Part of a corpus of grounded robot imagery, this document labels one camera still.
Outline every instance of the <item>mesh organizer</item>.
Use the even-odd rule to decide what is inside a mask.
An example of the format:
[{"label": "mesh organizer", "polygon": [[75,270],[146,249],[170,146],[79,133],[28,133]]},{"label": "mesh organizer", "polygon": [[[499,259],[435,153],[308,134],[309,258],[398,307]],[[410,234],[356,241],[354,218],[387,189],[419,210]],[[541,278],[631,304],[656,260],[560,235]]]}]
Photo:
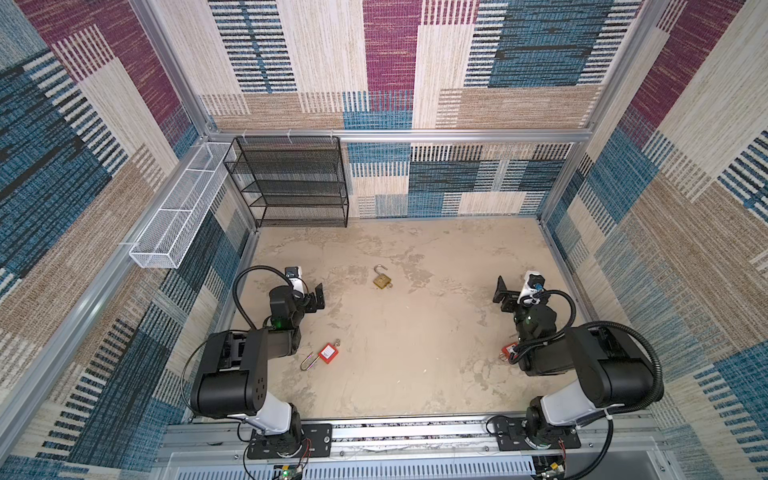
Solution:
[{"label": "mesh organizer", "polygon": [[234,159],[230,144],[208,142],[194,155],[163,204],[131,248],[141,268],[178,268],[210,205],[227,178],[223,165]]},{"label": "mesh organizer", "polygon": [[224,165],[257,227],[346,227],[337,137],[236,137]]}]

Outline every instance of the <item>gold padlock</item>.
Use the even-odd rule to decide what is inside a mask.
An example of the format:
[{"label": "gold padlock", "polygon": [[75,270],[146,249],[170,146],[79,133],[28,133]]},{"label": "gold padlock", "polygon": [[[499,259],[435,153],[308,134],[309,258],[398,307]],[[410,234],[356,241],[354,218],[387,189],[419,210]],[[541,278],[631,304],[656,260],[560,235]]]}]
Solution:
[{"label": "gold padlock", "polygon": [[386,287],[392,288],[392,279],[389,278],[387,275],[380,273],[377,268],[383,268],[384,270],[388,270],[387,267],[383,265],[376,265],[373,267],[373,271],[378,273],[379,276],[373,279],[373,284],[376,285],[380,289],[384,289]]}]

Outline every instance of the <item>patterned wall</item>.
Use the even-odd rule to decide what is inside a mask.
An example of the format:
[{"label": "patterned wall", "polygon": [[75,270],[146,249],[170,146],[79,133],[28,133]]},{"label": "patterned wall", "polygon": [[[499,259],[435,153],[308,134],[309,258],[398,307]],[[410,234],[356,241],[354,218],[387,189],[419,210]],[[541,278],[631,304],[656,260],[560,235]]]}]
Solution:
[{"label": "patterned wall", "polygon": [[[242,131],[583,127],[641,1],[152,4],[211,121]],[[536,144],[343,150],[351,217],[535,214],[567,153]]]},{"label": "patterned wall", "polygon": [[657,347],[688,478],[768,478],[768,2],[673,0],[548,228]]},{"label": "patterned wall", "polygon": [[195,138],[127,0],[0,0],[0,402]]},{"label": "patterned wall", "polygon": [[213,332],[248,239],[236,195],[222,187],[177,270],[132,268],[0,478],[147,477],[166,426],[183,420],[184,363]]}]

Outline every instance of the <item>white wire basket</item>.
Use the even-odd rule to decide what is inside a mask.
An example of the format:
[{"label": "white wire basket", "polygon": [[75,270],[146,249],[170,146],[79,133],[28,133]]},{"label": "white wire basket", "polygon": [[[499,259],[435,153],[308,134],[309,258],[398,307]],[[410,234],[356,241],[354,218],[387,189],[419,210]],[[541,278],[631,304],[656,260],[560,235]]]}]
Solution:
[{"label": "white wire basket", "polygon": [[194,155],[131,248],[141,268],[178,268],[235,161],[230,144],[207,142]]}]

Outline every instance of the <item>black mounting plate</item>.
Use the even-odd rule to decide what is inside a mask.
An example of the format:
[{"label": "black mounting plate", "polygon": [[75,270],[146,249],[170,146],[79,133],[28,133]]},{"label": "black mounting plate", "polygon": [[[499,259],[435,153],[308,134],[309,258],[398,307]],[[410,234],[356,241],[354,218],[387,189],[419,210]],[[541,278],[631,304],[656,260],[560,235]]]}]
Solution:
[{"label": "black mounting plate", "polygon": [[[516,452],[519,450],[536,450],[525,441],[525,427],[522,425],[525,417],[496,417],[493,419],[493,431],[502,435],[496,437],[498,449],[502,452]],[[578,434],[571,433],[571,427],[557,427],[551,430],[547,437],[552,437],[553,449],[559,449],[557,439],[563,439],[566,449],[580,449],[581,440]]]},{"label": "black mounting plate", "polygon": [[[312,441],[312,450],[310,458],[330,457],[331,441],[333,440],[333,425],[330,423],[308,423],[301,425],[301,433],[305,439]],[[290,458],[301,458],[306,452],[307,442],[302,441],[301,449]],[[246,458],[249,460],[267,460],[270,458],[281,458],[276,454],[266,442],[266,439],[256,434],[253,430],[250,434],[250,442],[246,450]]]}]

